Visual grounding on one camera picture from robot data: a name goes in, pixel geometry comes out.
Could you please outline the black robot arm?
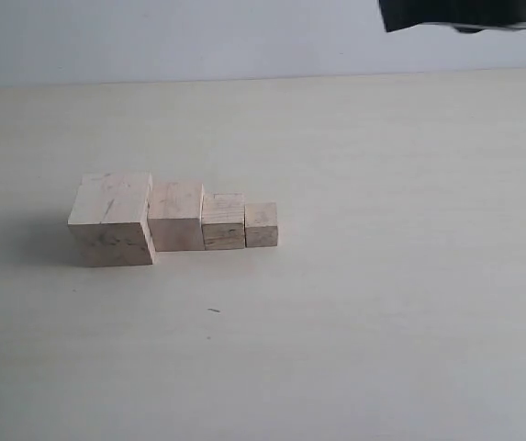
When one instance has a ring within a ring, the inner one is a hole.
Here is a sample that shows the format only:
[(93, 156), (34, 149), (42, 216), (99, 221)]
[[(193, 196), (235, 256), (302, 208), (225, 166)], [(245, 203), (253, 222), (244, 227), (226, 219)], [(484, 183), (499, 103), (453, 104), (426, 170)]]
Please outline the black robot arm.
[(526, 29), (526, 0), (379, 0), (378, 5), (387, 32), (418, 25), (467, 34)]

